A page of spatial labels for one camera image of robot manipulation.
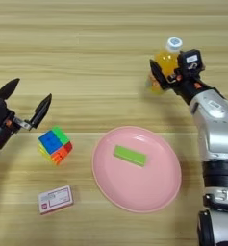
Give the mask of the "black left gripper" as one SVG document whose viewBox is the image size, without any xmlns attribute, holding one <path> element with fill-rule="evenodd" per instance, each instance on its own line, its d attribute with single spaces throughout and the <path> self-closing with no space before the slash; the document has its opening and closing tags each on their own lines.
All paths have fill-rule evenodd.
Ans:
<svg viewBox="0 0 228 246">
<path fill-rule="evenodd" d="M 15 78 L 0 88 L 0 98 L 7 100 L 15 91 L 20 79 Z M 8 140 L 16 134 L 21 128 L 30 131 L 37 128 L 42 119 L 49 110 L 52 101 L 52 94 L 45 97 L 35 109 L 35 114 L 31 121 L 22 120 L 15 116 L 13 111 L 8 111 L 6 117 L 0 121 L 0 150 L 5 146 Z"/>
</svg>

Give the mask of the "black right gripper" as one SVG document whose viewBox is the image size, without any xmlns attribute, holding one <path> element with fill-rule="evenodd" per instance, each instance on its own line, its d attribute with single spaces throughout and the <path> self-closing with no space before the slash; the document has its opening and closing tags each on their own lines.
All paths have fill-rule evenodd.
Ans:
<svg viewBox="0 0 228 246">
<path fill-rule="evenodd" d="M 156 61 L 150 61 L 151 73 L 162 90 L 172 89 L 189 104 L 197 94 L 212 89 L 211 86 L 203 83 L 200 76 L 195 72 L 188 72 L 177 68 L 171 75 L 165 77 Z"/>
</svg>

